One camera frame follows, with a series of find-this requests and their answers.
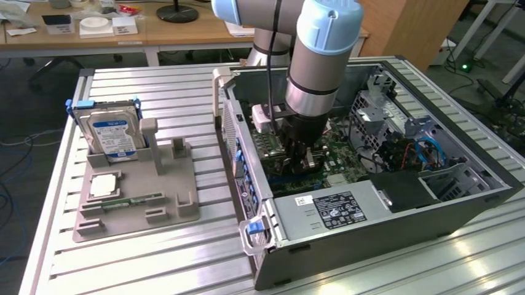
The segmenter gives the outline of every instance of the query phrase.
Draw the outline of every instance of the hard drive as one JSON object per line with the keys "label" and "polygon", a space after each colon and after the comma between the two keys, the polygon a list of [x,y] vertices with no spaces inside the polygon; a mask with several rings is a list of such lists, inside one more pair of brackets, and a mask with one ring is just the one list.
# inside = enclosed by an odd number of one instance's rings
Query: hard drive
{"label": "hard drive", "polygon": [[90,154],[104,154],[110,163],[134,160],[137,149],[146,147],[138,130],[138,100],[70,104],[66,111],[80,126]]}

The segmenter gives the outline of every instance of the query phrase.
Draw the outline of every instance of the white cable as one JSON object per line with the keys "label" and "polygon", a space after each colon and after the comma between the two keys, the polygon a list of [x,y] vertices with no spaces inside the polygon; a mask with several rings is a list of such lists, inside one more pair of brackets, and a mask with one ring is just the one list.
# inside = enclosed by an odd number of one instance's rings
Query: white cable
{"label": "white cable", "polygon": [[[18,141],[17,143],[3,143],[2,141],[0,141],[0,144],[2,146],[18,146],[19,144],[25,144],[26,146],[29,146],[30,145],[29,139],[36,139],[36,137],[38,137],[41,135],[52,134],[56,132],[64,132],[64,130],[62,129],[50,129],[44,132],[34,133],[34,134],[29,135],[28,137],[25,137],[25,139],[22,141]],[[53,144],[57,144],[60,142],[61,142],[61,140],[57,140],[50,143],[33,144],[33,146],[52,146]]]}

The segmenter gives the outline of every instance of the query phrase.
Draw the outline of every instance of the metal bracket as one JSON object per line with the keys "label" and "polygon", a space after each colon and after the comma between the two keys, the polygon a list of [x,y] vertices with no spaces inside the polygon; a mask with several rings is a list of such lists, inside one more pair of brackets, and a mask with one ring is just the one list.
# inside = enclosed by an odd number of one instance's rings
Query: metal bracket
{"label": "metal bracket", "polygon": [[216,68],[212,72],[213,75],[213,117],[219,114],[219,89],[225,86],[225,84],[232,79],[232,74],[229,68]]}

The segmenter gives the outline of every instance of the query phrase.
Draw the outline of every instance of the black lamp base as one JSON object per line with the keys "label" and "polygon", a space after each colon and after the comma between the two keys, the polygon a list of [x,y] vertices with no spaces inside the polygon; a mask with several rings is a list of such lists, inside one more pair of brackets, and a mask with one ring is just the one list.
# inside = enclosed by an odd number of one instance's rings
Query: black lamp base
{"label": "black lamp base", "polygon": [[156,16],[169,23],[188,23],[199,18],[199,12],[188,6],[178,6],[174,11],[174,6],[169,5],[156,10]]}

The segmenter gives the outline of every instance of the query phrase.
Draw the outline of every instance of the white box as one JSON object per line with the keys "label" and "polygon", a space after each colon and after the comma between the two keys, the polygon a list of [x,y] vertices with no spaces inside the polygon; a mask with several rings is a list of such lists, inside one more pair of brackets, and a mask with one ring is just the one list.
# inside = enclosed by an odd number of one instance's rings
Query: white box
{"label": "white box", "polygon": [[101,17],[88,17],[80,21],[80,39],[113,37],[110,21]]}
{"label": "white box", "polygon": [[439,52],[436,53],[430,66],[442,66],[446,62],[446,58],[450,56],[450,52],[454,51],[454,48],[455,48],[455,43],[451,42],[448,39],[444,39],[439,48]]}
{"label": "white box", "polygon": [[114,17],[113,18],[113,32],[117,35],[137,34],[137,24],[134,23],[134,17]]}
{"label": "white box", "polygon": [[74,33],[74,22],[69,15],[42,15],[48,34],[72,34]]}

